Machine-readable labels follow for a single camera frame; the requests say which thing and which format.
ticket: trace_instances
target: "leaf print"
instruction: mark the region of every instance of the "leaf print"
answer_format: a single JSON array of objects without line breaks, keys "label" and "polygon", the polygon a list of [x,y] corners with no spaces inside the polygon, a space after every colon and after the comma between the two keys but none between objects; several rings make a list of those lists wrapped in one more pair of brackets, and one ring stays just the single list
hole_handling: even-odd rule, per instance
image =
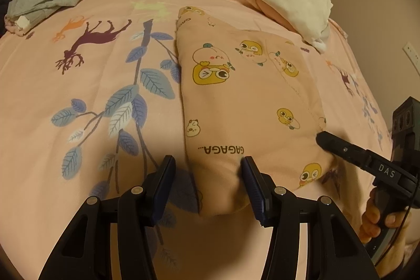
[{"label": "leaf print", "polygon": [[173,62],[172,62],[171,59],[163,60],[160,63],[160,68],[163,69],[163,70],[169,70],[172,67],[172,64],[173,64]]},{"label": "leaf print", "polygon": [[149,245],[150,256],[153,259],[155,257],[156,251],[158,250],[158,238],[156,237],[155,230],[151,227],[145,227],[146,240]]},{"label": "leaf print", "polygon": [[175,99],[174,91],[167,77],[157,69],[140,70],[140,82],[151,93],[166,99]]},{"label": "leaf print", "polygon": [[143,57],[144,54],[147,52],[147,47],[137,47],[130,51],[129,55],[127,56],[127,59],[125,60],[127,63],[137,61],[140,57]]},{"label": "leaf print", "polygon": [[77,116],[77,112],[72,107],[67,107],[55,113],[51,118],[53,125],[63,127],[70,124]]},{"label": "leaf print", "polygon": [[122,104],[112,115],[109,121],[108,134],[109,137],[114,137],[118,132],[127,126],[133,113],[133,105],[131,102]]},{"label": "leaf print", "polygon": [[171,35],[165,34],[165,33],[151,33],[151,38],[154,38],[155,40],[173,40],[174,38]]},{"label": "leaf print", "polygon": [[85,131],[83,129],[75,130],[72,134],[70,134],[70,137],[67,139],[67,142],[76,142],[79,141],[82,137]]},{"label": "leaf print", "polygon": [[62,160],[61,173],[64,179],[72,179],[81,167],[81,147],[70,149]]},{"label": "leaf print", "polygon": [[168,201],[175,207],[198,213],[197,198],[192,183],[192,175],[184,169],[176,169],[175,179]]},{"label": "leaf print", "polygon": [[146,118],[148,117],[148,105],[140,94],[137,94],[133,99],[132,105],[133,119],[140,128],[143,128]]},{"label": "leaf print", "polygon": [[108,153],[104,156],[101,163],[99,164],[98,169],[99,170],[106,170],[110,167],[114,166],[116,160],[118,159],[118,156],[113,153]]},{"label": "leaf print", "polygon": [[160,258],[169,268],[179,269],[178,260],[175,258],[174,254],[167,248],[162,248],[160,251]]},{"label": "leaf print", "polygon": [[116,91],[105,105],[104,116],[111,117],[117,108],[126,102],[133,101],[136,94],[139,92],[139,85],[129,85]]},{"label": "leaf print", "polygon": [[85,113],[86,112],[86,104],[81,99],[72,99],[71,100],[71,106],[78,113]]},{"label": "leaf print", "polygon": [[176,83],[181,83],[181,66],[180,65],[174,65],[171,68],[171,76]]},{"label": "leaf print", "polygon": [[144,32],[135,33],[133,36],[130,37],[130,40],[138,40],[139,38],[143,37]]},{"label": "leaf print", "polygon": [[173,211],[169,208],[165,208],[163,216],[158,222],[159,225],[165,228],[175,228],[176,226],[176,217]]},{"label": "leaf print", "polygon": [[92,188],[89,196],[96,196],[100,200],[104,200],[109,193],[109,184],[107,181],[101,181]]},{"label": "leaf print", "polygon": [[122,130],[118,136],[118,144],[125,152],[132,156],[137,156],[139,154],[139,145],[136,140],[130,133],[124,130]]}]

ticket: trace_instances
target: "purple deer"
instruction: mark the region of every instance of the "purple deer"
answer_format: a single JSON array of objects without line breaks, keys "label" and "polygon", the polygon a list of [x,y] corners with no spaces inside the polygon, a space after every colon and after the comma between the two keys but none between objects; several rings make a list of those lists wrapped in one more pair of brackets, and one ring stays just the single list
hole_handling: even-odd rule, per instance
[{"label": "purple deer", "polygon": [[56,62],[56,67],[58,70],[60,70],[60,68],[62,68],[62,74],[64,75],[64,72],[66,70],[68,70],[72,64],[73,64],[73,59],[75,56],[78,57],[79,62],[76,65],[76,67],[82,65],[85,61],[83,60],[83,57],[81,54],[77,54],[76,50],[77,48],[79,48],[79,46],[81,46],[82,44],[87,44],[87,43],[93,43],[93,44],[104,44],[104,43],[108,43],[108,42],[112,42],[113,40],[116,39],[117,35],[121,32],[124,31],[125,29],[127,29],[130,24],[132,23],[132,20],[129,19],[128,23],[125,27],[121,28],[118,31],[114,31],[114,25],[112,24],[111,21],[108,21],[108,23],[110,24],[110,28],[103,32],[103,33],[99,33],[99,32],[93,32],[93,30],[95,30],[99,24],[101,24],[102,21],[99,21],[98,24],[96,25],[96,27],[94,27],[93,29],[89,30],[89,22],[86,22],[86,30],[83,33],[82,36],[80,36],[76,42],[74,42],[73,46],[71,47],[70,50],[66,50],[64,51],[64,58],[62,60],[58,60]]}]

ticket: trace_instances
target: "finger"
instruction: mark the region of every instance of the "finger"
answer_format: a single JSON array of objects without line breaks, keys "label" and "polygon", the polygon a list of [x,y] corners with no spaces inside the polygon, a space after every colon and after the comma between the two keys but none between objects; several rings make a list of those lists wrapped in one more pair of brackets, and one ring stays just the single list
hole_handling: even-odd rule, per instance
[{"label": "finger", "polygon": [[366,216],[366,213],[362,215],[362,227],[370,237],[378,237],[381,233],[380,227],[373,224]]},{"label": "finger", "polygon": [[376,194],[376,188],[373,188],[372,191],[369,194],[370,198],[375,198],[375,194]]},{"label": "finger", "polygon": [[[404,219],[405,213],[406,213],[405,211],[402,211],[402,212],[394,212],[392,214],[389,214],[385,219],[385,225],[388,228],[400,227],[402,224],[402,220]],[[404,226],[408,227],[408,225],[410,224],[410,221],[411,221],[411,213],[408,214],[407,219],[404,223]]]},{"label": "finger", "polygon": [[381,212],[379,209],[375,206],[375,202],[373,198],[370,198],[368,202],[366,203],[366,212],[365,212],[367,218],[371,223],[378,223],[379,219],[381,218]]},{"label": "finger", "polygon": [[365,229],[363,229],[363,226],[360,226],[359,230],[359,239],[363,244],[368,243],[372,238],[365,232]]}]

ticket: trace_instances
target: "black handle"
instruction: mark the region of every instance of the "black handle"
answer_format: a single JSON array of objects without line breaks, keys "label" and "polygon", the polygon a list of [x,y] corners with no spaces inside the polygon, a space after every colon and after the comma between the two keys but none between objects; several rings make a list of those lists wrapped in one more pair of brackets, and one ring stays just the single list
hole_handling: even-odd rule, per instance
[{"label": "black handle", "polygon": [[405,201],[391,196],[386,189],[377,188],[375,205],[381,212],[381,218],[378,222],[381,233],[378,237],[371,239],[365,244],[366,251],[374,264],[378,262],[379,258],[385,252],[396,232],[395,228],[390,229],[385,225],[386,217],[393,212],[404,211],[407,204]]}]

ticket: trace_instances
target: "wall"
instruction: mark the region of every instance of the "wall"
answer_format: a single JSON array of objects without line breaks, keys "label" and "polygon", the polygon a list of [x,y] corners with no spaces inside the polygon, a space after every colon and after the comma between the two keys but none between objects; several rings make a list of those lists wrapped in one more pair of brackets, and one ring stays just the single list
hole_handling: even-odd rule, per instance
[{"label": "wall", "polygon": [[331,0],[331,18],[349,34],[360,69],[391,127],[409,96],[420,100],[420,76],[402,50],[420,53],[420,0]]}]

